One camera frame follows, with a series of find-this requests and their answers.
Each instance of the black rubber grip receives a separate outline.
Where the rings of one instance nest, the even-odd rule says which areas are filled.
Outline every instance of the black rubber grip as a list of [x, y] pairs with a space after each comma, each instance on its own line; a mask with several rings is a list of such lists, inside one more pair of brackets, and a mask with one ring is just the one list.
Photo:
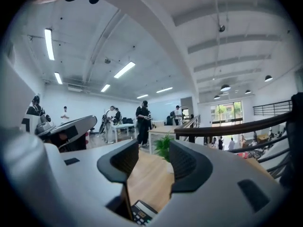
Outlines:
[[137, 140], [110, 151], [97, 161], [97, 168], [107, 180], [113, 183], [123, 183], [132, 173], [139, 159], [139, 145]]
[[196, 191], [213, 172], [213, 165], [206, 156], [174, 140], [170, 142], [169, 158], [175, 175], [170, 194]]

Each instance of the green plant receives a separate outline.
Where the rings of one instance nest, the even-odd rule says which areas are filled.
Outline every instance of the green plant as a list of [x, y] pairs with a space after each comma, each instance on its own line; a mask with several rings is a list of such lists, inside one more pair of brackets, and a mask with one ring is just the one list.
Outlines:
[[163, 157], [167, 162], [169, 162], [169, 146], [169, 134], [165, 135], [160, 140], [156, 140], [156, 150], [158, 151], [159, 156]]

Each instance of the desk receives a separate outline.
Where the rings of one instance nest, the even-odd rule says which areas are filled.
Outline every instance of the desk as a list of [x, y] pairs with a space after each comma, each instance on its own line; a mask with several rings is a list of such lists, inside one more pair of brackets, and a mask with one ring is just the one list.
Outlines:
[[127, 130], [127, 136], [129, 135], [128, 133], [128, 128], [130, 127], [134, 127], [133, 123], [124, 123], [124, 124], [118, 124], [118, 125], [112, 125], [113, 130], [115, 132], [115, 138], [116, 138], [116, 143], [118, 142], [118, 134], [117, 134], [117, 130], [118, 129], [126, 129]]
[[155, 129], [149, 130], [148, 131], [148, 140], [149, 140], [149, 145], [150, 145], [150, 154], [152, 154], [152, 135], [165, 136], [165, 135], [169, 134], [169, 135], [173, 135], [174, 137], [176, 137], [174, 130], [177, 127], [178, 126], [176, 126], [176, 125], [165, 125], [162, 127], [157, 127]]
[[261, 134], [257, 136], [257, 142], [258, 144], [267, 142], [269, 140], [269, 136], [267, 134]]
[[174, 174], [167, 172], [165, 160], [139, 150], [139, 160], [127, 180], [131, 205], [140, 199], [161, 211], [169, 202], [173, 183]]

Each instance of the black metal railing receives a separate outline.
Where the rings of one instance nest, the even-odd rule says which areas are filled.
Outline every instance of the black metal railing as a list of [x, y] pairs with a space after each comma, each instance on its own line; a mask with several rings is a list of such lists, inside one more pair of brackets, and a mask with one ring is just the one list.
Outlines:
[[[281, 123], [284, 123], [292, 118], [292, 112], [287, 112], [284, 114], [279, 114], [274, 117], [270, 117], [267, 119], [259, 120], [259, 121], [253, 121], [238, 125], [232, 125], [232, 126], [223, 126], [223, 127], [207, 127], [207, 128], [195, 128], [194, 123], [195, 120], [188, 122], [188, 124], [185, 124], [183, 127], [178, 127], [175, 129], [176, 139], [179, 140], [180, 137], [188, 137], [189, 142], [195, 142], [196, 137], [210, 137], [210, 136], [223, 136], [223, 135], [234, 135], [234, 134], [243, 134], [248, 132], [254, 132], [262, 129], [266, 129]], [[267, 146], [271, 146], [279, 141], [287, 139], [287, 135], [284, 135], [282, 137], [279, 137], [275, 140], [270, 140], [268, 142], [264, 142], [261, 144], [258, 144], [256, 146], [252, 147], [246, 147], [246, 148], [240, 148], [240, 149], [233, 149], [229, 150], [231, 153], [241, 153], [241, 152], [250, 152], [254, 151], [256, 149], [262, 149]], [[257, 161], [259, 163], [266, 162], [269, 160], [272, 160], [278, 156], [284, 155], [285, 159], [288, 156], [289, 148], [282, 150], [274, 155], [268, 156], [266, 158], [258, 159]], [[281, 172], [281, 169], [283, 169], [288, 163], [287, 161], [282, 161], [280, 164], [278, 164], [275, 167], [272, 167], [270, 169], [267, 169], [267, 171], [274, 177], [277, 178], [279, 176], [279, 172]]]
[[254, 106], [254, 115], [260, 116], [277, 116], [290, 112], [293, 108], [291, 100], [278, 102], [274, 104], [265, 104], [260, 106]]

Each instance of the fluorescent ceiling light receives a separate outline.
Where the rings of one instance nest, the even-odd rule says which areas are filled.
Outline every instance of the fluorescent ceiling light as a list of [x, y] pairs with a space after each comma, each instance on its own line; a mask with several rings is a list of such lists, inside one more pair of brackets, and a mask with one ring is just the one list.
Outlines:
[[52, 61], [55, 60], [55, 57], [53, 56], [53, 42], [52, 42], [52, 30], [49, 28], [46, 28], [44, 30], [45, 34], [45, 42], [46, 42], [46, 49], [48, 53], [48, 58]]
[[104, 88], [102, 88], [101, 93], [104, 93], [110, 87], [109, 84], [106, 84]]
[[272, 79], [273, 79], [272, 76], [267, 75], [267, 76], [265, 77], [265, 82], [271, 81]]
[[231, 89], [231, 87], [229, 86], [229, 85], [227, 85], [227, 84], [224, 84], [222, 87], [221, 87], [221, 92], [224, 92], [224, 91], [227, 91], [227, 90], [229, 90], [229, 89]]
[[115, 76], [114, 78], [119, 78], [120, 76], [122, 76], [124, 73], [126, 73], [128, 70], [130, 70], [132, 67], [134, 67], [136, 64], [133, 63], [132, 61], [129, 62], [126, 66], [124, 66], [122, 68], [121, 71], [119, 71]]
[[58, 82], [59, 84], [62, 84], [62, 81], [61, 81], [61, 78], [60, 78], [60, 75], [59, 75], [58, 72], [55, 72], [55, 77], [56, 77], [56, 79], [57, 79], [57, 82]]
[[165, 92], [165, 91], [167, 91], [167, 90], [171, 90], [171, 89], [172, 89], [172, 87], [169, 87], [169, 88], [166, 88], [166, 89], [160, 90], [160, 91], [158, 91], [158, 92], [156, 92], [156, 93]]
[[137, 97], [137, 98], [142, 98], [142, 97], [146, 97], [146, 96], [148, 96], [148, 94], [139, 96], [139, 97]]

